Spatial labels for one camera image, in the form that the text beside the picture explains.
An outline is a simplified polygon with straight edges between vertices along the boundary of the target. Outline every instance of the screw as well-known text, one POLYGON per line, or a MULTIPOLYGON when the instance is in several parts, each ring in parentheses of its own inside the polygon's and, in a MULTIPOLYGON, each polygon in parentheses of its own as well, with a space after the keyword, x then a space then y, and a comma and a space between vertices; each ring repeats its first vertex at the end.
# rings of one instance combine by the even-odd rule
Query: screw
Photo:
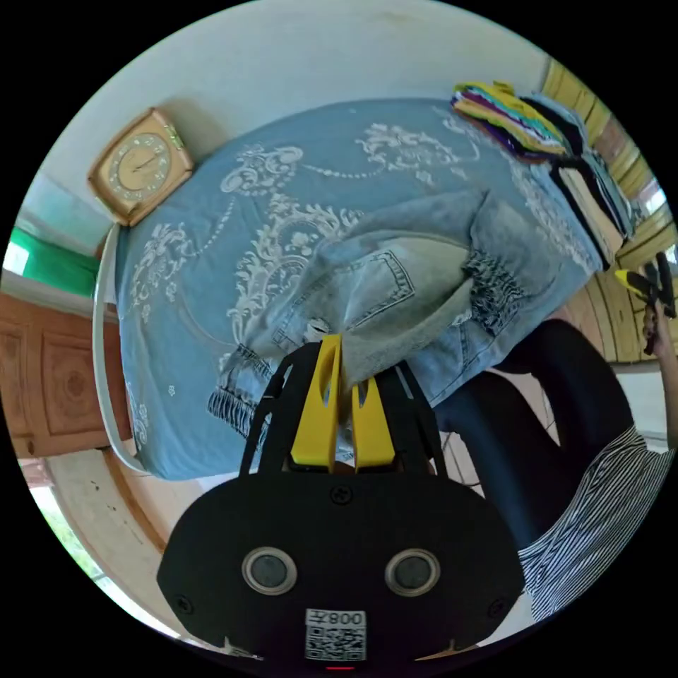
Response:
POLYGON ((491 619, 498 617, 506 609, 506 601, 503 598, 497 598, 488 608, 487 616, 491 619))
POLYGON ((193 614, 193 603, 185 595, 180 593, 175 597, 174 602, 184 614, 193 614))
POLYGON ((336 485, 330 490, 330 499, 339 506, 345 506, 353 499, 353 491, 346 485, 336 485))

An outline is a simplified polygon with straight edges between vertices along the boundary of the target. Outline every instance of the blue bedsheet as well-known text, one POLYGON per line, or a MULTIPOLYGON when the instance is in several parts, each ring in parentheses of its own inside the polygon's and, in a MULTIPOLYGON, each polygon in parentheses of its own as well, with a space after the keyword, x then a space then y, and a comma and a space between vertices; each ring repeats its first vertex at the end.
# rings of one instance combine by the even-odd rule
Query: blue bedsheet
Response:
POLYGON ((559 303, 600 270, 571 210, 437 100, 341 103, 255 130, 123 231, 122 364, 148 471, 169 480, 235 471, 244 441, 206 403, 252 318, 294 284, 321 240, 341 238, 362 214, 470 184, 561 249, 559 303))

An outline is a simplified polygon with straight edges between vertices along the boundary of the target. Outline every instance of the hand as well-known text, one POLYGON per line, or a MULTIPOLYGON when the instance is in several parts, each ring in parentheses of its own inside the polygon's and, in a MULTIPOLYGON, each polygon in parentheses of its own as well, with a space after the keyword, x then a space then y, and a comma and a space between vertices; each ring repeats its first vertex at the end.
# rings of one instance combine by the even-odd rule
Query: hand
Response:
POLYGON ((643 337, 648 340, 652 334, 655 334, 655 345, 653 353, 657 358, 664 358, 673 355, 673 342, 669 332, 669 321, 664 314, 664 305, 662 302, 656 302, 655 308, 649 306, 645 309, 643 318, 643 337))

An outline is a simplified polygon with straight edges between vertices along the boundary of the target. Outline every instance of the person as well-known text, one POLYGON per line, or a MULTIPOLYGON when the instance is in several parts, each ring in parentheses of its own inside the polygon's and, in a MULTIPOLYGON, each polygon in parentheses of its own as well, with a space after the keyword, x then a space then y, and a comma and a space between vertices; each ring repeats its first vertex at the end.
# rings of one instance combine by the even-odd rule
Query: person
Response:
POLYGON ((623 550, 652 506, 678 445, 678 358, 661 304, 656 330, 668 450, 648 450, 624 392, 600 353, 572 325, 548 320, 497 366, 532 375, 549 399, 560 444, 518 389, 482 372, 434 408, 458 433, 485 498, 513 533, 535 622, 568 605, 623 550))

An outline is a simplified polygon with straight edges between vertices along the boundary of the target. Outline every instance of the stacked folded clothes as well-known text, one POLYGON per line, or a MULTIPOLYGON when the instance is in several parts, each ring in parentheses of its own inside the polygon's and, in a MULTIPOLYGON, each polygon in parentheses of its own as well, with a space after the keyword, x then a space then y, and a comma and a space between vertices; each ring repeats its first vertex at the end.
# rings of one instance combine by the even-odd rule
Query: stacked folded clothes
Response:
POLYGON ((543 94, 516 96, 511 85, 496 81, 460 83, 451 104, 458 115, 532 165, 541 185, 582 223, 607 270, 634 236, 636 219, 605 161, 589 147, 579 115, 543 94))
POLYGON ((516 155, 546 159, 568 153, 559 129, 514 96, 505 83, 461 83, 455 87, 452 108, 475 120, 516 155))

